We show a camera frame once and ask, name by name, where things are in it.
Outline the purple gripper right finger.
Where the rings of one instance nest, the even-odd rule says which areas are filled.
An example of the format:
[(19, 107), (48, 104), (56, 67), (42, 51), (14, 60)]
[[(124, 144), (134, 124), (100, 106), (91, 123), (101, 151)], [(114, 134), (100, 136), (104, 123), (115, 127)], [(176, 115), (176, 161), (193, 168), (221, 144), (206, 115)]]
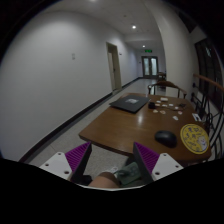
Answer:
[(133, 154), (145, 184), (152, 183), (182, 169), (182, 166), (169, 154), (158, 154), (135, 142)]

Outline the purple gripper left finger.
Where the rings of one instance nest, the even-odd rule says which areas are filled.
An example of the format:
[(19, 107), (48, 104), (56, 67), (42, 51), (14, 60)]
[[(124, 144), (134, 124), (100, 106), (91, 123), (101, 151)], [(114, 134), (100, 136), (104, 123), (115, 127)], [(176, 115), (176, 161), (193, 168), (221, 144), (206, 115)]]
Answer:
[(83, 184), (91, 179), (84, 174), (91, 152), (91, 143), (87, 142), (67, 153), (57, 152), (40, 168), (73, 183)]

